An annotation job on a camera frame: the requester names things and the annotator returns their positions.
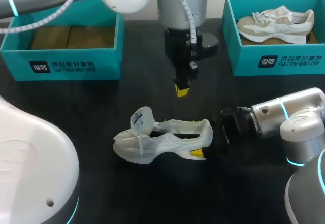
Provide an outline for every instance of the shoe upper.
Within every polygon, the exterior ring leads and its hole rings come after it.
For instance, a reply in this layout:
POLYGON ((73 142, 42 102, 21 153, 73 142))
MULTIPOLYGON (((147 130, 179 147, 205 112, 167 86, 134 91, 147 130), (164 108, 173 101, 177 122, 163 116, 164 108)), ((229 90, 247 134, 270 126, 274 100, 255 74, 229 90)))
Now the shoe upper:
POLYGON ((271 34, 307 35, 314 26, 314 12, 292 12, 285 6, 277 9, 253 13, 253 16, 239 19, 239 31, 254 35, 271 34))
POLYGON ((124 151, 129 156, 143 154, 161 154, 177 150, 192 151, 208 147, 213 138, 210 122, 204 119, 201 122, 187 122, 169 120, 161 123, 154 121, 149 107, 140 108, 131 117, 131 129, 118 134, 113 148, 124 151), (163 133, 158 137, 150 137, 152 131, 163 133), (196 138, 181 139, 174 134, 199 135, 196 138))

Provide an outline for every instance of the white cable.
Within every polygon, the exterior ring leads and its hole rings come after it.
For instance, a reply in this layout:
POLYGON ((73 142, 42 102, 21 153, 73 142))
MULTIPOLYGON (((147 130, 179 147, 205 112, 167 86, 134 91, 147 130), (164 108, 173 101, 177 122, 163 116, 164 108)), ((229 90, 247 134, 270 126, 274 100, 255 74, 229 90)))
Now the white cable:
POLYGON ((15 34, 20 32, 25 32, 29 30, 33 30, 44 26, 45 24, 53 21, 55 18, 60 16, 73 2, 74 0, 67 0, 55 13, 52 15, 32 24, 21 26, 21 27, 14 27, 14 28, 0 28, 0 34, 15 34))
POLYGON ((184 9, 187 14, 188 22, 189 22, 189 27, 190 27, 190 32, 191 32, 191 43, 196 44, 197 43, 197 30, 196 30, 195 23, 194 23, 193 13, 192 13, 186 0, 181 0, 181 2, 184 6, 184 9))

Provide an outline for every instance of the brown cardboard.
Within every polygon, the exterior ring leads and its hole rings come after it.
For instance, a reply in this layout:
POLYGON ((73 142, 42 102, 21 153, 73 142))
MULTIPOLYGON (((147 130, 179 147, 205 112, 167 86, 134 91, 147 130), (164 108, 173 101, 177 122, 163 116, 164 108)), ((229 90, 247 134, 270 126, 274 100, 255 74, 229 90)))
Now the brown cardboard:
POLYGON ((65 49, 70 33, 69 26, 49 26, 36 29, 31 50, 65 49))
POLYGON ((73 26, 67 49, 114 48, 115 27, 73 26))
MULTIPOLYGON (((271 39, 265 40, 262 43, 257 43, 254 41, 250 41, 249 39, 240 35, 240 40, 242 42, 242 45, 291 45, 290 43, 287 43, 286 41, 283 41, 283 40, 277 39, 277 38, 271 38, 271 39)), ((318 44, 317 38, 314 34, 314 31, 311 32, 310 40, 308 41, 307 44, 318 44)))

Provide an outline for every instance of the translucent shoe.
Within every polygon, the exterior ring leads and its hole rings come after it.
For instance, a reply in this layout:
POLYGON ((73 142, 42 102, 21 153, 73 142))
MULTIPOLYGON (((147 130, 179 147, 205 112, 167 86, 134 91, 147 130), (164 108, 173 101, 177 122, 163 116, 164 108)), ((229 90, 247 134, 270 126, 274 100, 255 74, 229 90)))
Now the translucent shoe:
POLYGON ((203 160, 195 151, 210 146, 213 130, 210 122, 169 120, 155 122, 149 107, 142 107, 131 117, 131 129, 119 133, 113 149, 121 158, 139 164, 149 164, 157 156, 172 152, 184 159, 203 160))

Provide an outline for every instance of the open shoe box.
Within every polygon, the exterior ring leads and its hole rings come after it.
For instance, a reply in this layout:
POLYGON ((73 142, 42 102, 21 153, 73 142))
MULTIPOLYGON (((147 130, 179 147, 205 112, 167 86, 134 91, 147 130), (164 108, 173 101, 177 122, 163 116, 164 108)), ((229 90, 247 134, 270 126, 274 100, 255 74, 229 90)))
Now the open shoe box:
POLYGON ((325 73, 325 0, 226 0, 222 27, 234 76, 325 73), (307 44, 279 39, 258 44, 239 35, 236 20, 283 5, 294 12, 315 12, 307 44))
MULTIPOLYGON (((15 17, 10 27, 39 21, 57 9, 15 17)), ((101 0, 83 0, 45 27, 5 35, 0 52, 17 81, 116 80, 123 44, 123 16, 101 0)))

